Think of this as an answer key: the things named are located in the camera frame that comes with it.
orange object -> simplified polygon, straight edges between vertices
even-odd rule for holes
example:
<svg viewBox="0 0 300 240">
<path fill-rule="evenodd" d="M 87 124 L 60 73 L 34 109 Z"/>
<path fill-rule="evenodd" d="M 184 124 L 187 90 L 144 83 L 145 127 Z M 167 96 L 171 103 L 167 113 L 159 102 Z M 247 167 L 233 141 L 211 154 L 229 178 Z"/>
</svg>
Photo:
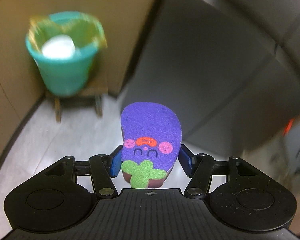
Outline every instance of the orange object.
<svg viewBox="0 0 300 240">
<path fill-rule="evenodd" d="M 157 145 L 157 141 L 151 137 L 140 137 L 136 140 L 136 145 L 144 145 L 147 144 L 150 147 L 155 147 Z"/>
<path fill-rule="evenodd" d="M 284 130 L 283 130 L 283 135 L 286 135 L 286 134 L 290 131 L 290 129 L 291 129 L 291 127 L 292 127 L 292 124 L 293 124 L 293 121 L 294 121 L 294 118 L 292 118 L 292 119 L 288 122 L 288 124 L 286 125 L 286 127 L 285 127 Z"/>
</svg>

purple sponge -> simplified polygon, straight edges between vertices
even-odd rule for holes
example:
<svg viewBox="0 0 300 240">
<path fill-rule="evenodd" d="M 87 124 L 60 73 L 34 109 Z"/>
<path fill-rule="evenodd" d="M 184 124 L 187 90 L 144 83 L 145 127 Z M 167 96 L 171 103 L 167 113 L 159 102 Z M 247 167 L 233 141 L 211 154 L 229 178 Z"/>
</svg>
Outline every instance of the purple sponge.
<svg viewBox="0 0 300 240">
<path fill-rule="evenodd" d="M 160 187 L 181 146 L 181 126 L 167 107 L 148 102 L 128 105 L 121 115 L 122 172 L 132 188 Z"/>
</svg>

plastic bag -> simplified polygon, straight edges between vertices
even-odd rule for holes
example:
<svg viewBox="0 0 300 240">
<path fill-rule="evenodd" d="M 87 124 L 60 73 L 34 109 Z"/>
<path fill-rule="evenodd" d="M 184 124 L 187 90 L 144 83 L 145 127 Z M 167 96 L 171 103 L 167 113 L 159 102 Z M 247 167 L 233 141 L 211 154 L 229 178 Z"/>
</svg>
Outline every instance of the plastic bag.
<svg viewBox="0 0 300 240">
<path fill-rule="evenodd" d="M 72 38 L 74 45 L 83 48 L 93 44 L 96 48 L 107 47 L 105 34 L 97 18 L 80 13 L 64 24 L 57 24 L 49 17 L 33 17 L 30 19 L 28 39 L 34 50 L 41 53 L 43 44 L 50 38 L 65 34 Z"/>
</svg>

pink cheek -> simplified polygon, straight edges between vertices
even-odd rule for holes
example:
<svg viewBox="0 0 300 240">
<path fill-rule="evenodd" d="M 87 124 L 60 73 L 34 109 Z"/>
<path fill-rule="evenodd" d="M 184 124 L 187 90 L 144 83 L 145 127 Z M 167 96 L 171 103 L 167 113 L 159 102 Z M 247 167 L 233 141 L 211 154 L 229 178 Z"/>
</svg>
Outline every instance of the pink cheek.
<svg viewBox="0 0 300 240">
<path fill-rule="evenodd" d="M 135 144 L 136 144 L 135 141 L 132 139 L 127 139 L 124 141 L 124 146 L 126 148 L 133 148 L 135 146 Z"/>
<path fill-rule="evenodd" d="M 159 144 L 159 151 L 164 154 L 169 154 L 173 150 L 172 144 L 169 142 L 162 142 Z"/>
</svg>

white object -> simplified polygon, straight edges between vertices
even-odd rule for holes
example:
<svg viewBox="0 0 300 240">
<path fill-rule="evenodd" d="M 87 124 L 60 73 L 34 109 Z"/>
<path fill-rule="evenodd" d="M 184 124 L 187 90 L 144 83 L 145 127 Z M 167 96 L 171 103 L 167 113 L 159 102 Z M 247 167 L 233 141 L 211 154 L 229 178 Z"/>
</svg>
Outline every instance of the white object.
<svg viewBox="0 0 300 240">
<path fill-rule="evenodd" d="M 68 35 L 58 35 L 46 41 L 41 50 L 42 54 L 47 58 L 68 59 L 73 57 L 75 46 Z"/>
</svg>

